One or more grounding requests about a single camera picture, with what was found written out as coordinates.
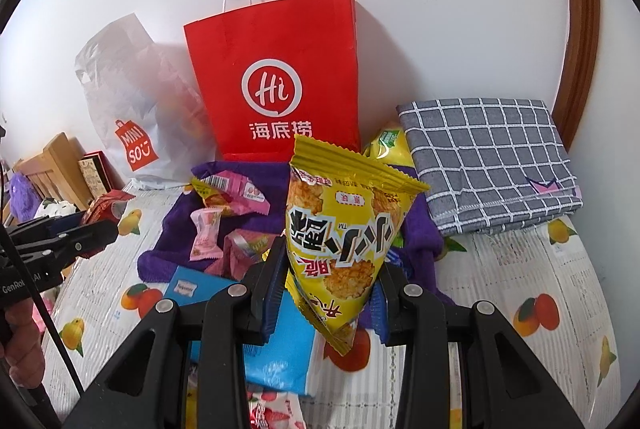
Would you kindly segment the left hand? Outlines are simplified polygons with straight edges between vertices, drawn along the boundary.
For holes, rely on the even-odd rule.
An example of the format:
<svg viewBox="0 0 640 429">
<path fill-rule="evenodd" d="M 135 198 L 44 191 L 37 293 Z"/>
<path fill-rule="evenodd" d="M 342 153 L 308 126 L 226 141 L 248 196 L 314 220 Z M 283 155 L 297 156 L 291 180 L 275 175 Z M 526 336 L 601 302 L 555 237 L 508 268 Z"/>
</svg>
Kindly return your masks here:
<svg viewBox="0 0 640 429">
<path fill-rule="evenodd" d="M 9 374 L 17 386 L 35 389 L 42 383 L 46 362 L 41 349 L 40 331 L 32 319 L 34 301 L 25 299 L 4 312 L 12 329 L 12 338 L 1 347 L 1 357 L 9 365 Z"/>
</svg>

